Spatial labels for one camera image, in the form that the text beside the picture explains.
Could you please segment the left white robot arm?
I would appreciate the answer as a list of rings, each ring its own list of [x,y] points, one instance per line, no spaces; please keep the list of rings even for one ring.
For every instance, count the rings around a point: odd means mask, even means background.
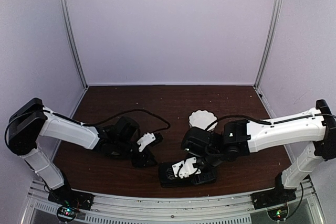
[[[37,144],[40,136],[51,137],[113,159],[129,159],[137,168],[157,164],[150,147],[162,142],[158,130],[141,134],[139,124],[121,112],[118,121],[109,126],[101,122],[85,124],[45,107],[42,100],[33,98],[8,122],[4,140],[7,148],[21,157],[40,176],[64,205],[71,205],[75,192],[65,175],[42,152]]]

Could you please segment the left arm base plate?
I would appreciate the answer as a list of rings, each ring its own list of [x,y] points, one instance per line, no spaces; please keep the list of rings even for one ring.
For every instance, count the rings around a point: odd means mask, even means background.
[[[48,200],[59,205],[82,210],[90,210],[93,204],[94,195],[75,190],[52,190]]]

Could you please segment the black zip tool case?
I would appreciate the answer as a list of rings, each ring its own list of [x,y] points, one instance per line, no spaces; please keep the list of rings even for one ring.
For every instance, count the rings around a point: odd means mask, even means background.
[[[159,181],[163,188],[177,188],[187,186],[198,186],[215,183],[217,180],[217,170],[210,169],[207,172],[201,172],[188,178],[178,178],[174,176],[173,163],[162,163],[159,165]]]

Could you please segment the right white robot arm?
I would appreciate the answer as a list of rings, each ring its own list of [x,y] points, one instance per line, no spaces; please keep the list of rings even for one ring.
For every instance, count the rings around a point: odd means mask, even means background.
[[[203,125],[191,126],[181,144],[191,157],[170,166],[176,179],[190,178],[194,184],[203,184],[206,181],[200,175],[223,161],[232,162],[274,146],[308,142],[296,161],[280,173],[280,184],[269,192],[271,202],[279,204],[320,163],[335,158],[335,115],[325,100],[316,101],[307,111],[275,119],[257,120],[239,114],[217,118],[201,111],[193,112],[189,122],[198,119]]]

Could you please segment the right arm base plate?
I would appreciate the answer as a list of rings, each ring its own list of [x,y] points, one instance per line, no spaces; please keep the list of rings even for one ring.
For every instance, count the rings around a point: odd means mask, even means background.
[[[289,189],[276,190],[274,188],[251,194],[255,210],[285,204],[296,198],[296,191]]]

